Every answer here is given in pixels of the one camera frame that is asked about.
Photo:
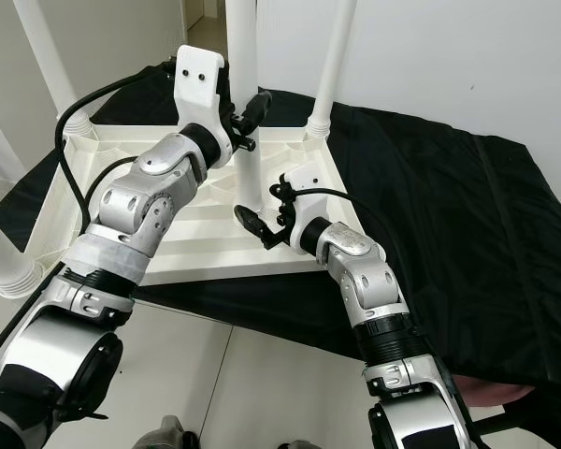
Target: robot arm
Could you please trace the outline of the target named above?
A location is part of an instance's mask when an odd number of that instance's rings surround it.
[[[437,361],[413,323],[384,249],[343,223],[327,220],[324,195],[296,196],[320,187],[317,168],[308,163],[280,177],[270,188],[282,205],[273,233],[256,213],[236,206],[244,227],[266,248],[281,242],[310,253],[340,286],[360,353],[364,377],[379,403],[369,411],[376,449],[471,449],[461,409],[443,380]]]
[[[175,100],[180,131],[141,154],[102,196],[99,216],[66,252],[0,364],[0,449],[44,446],[62,423],[95,414],[122,356],[114,330],[175,215],[209,168],[224,166],[266,115],[270,94],[234,114],[221,55],[183,46]]]

